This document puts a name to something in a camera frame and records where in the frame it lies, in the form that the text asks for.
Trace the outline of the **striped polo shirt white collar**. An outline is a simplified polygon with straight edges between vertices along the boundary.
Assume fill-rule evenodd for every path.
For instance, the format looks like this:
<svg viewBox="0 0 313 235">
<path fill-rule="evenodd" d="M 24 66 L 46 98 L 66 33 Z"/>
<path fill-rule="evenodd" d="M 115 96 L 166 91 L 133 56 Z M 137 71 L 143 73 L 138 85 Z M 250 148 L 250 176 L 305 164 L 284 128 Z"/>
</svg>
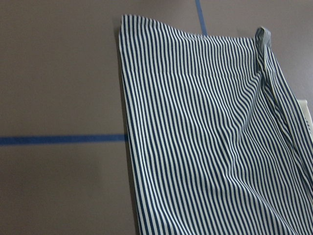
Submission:
<svg viewBox="0 0 313 235">
<path fill-rule="evenodd" d="M 313 142 L 270 43 L 122 17 L 142 235 L 312 234 Z"/>
</svg>

